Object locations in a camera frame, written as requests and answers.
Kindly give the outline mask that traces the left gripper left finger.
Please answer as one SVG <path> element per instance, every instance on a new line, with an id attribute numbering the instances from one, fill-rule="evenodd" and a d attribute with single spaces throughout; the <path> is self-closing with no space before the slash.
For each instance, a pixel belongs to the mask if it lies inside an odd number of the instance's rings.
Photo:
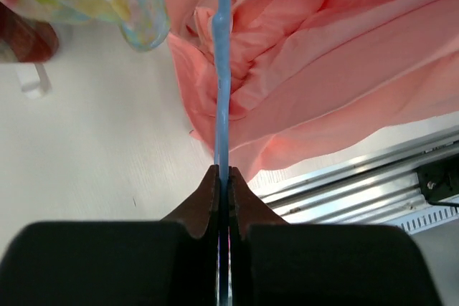
<path id="1" fill-rule="evenodd" d="M 197 189 L 167 214 L 162 221 L 172 221 L 185 227 L 194 239 L 201 239 L 211 217 L 219 209 L 219 166 L 210 166 Z"/>

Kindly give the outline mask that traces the salmon pink skirt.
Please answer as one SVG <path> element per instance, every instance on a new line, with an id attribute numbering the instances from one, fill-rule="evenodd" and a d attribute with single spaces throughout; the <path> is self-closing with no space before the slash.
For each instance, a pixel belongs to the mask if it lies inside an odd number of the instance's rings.
<path id="1" fill-rule="evenodd" d="M 245 178 L 458 110 L 458 0 L 232 0 L 231 22 Z"/>

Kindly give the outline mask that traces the blue wire hanger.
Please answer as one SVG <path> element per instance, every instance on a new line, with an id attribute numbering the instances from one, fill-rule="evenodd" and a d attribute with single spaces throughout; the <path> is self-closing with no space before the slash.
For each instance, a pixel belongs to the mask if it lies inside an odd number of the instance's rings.
<path id="1" fill-rule="evenodd" d="M 219 166 L 219 304 L 229 304 L 229 105 L 231 91 L 230 27 L 232 0 L 218 0 L 212 18 L 214 63 L 218 78 L 214 162 Z"/>

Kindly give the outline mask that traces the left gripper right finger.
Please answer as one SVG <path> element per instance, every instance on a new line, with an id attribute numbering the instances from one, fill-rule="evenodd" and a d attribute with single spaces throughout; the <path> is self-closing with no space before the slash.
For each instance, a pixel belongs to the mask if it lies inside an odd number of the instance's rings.
<path id="1" fill-rule="evenodd" d="M 284 225 L 287 222 L 256 196 L 247 185 L 240 170 L 229 168 L 230 229 L 245 240 L 252 225 Z"/>

